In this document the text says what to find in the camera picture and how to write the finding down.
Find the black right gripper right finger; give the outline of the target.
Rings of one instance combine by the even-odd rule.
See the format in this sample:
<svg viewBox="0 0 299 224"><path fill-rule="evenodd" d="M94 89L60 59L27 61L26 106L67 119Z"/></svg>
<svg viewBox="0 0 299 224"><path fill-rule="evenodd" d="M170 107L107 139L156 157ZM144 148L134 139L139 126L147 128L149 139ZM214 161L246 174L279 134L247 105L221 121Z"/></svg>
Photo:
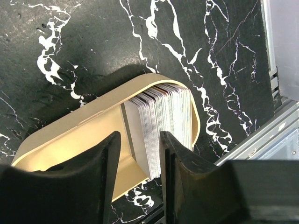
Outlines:
<svg viewBox="0 0 299 224"><path fill-rule="evenodd" d="M296 224L297 161L228 160L196 155L160 133L164 216L168 224Z"/></svg>

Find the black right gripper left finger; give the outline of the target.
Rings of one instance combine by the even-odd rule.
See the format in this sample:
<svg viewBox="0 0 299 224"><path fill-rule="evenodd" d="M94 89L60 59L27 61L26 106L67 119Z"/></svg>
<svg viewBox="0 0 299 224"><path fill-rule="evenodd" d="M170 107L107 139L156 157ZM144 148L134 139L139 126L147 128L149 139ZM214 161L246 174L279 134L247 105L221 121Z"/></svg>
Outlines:
<svg viewBox="0 0 299 224"><path fill-rule="evenodd" d="M111 133L85 152L46 171L0 167L3 224L105 224L121 151Z"/></svg>

